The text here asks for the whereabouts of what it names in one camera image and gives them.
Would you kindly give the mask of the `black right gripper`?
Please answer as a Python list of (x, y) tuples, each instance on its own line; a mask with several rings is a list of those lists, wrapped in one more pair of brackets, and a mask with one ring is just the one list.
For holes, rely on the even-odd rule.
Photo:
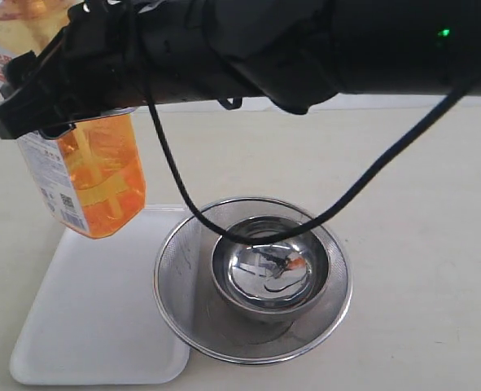
[(44, 49), (3, 68), (0, 138), (40, 133), (58, 139), (76, 123), (127, 113), (150, 102), (139, 17), (148, 1), (87, 1)]

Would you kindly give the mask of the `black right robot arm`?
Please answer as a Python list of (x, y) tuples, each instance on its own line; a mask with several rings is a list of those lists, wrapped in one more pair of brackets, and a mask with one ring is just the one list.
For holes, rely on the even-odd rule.
[[(88, 1), (14, 58), (0, 138), (59, 138), (148, 103), (447, 94), (481, 70), (481, 1)], [(481, 96), (481, 81), (471, 89)]]

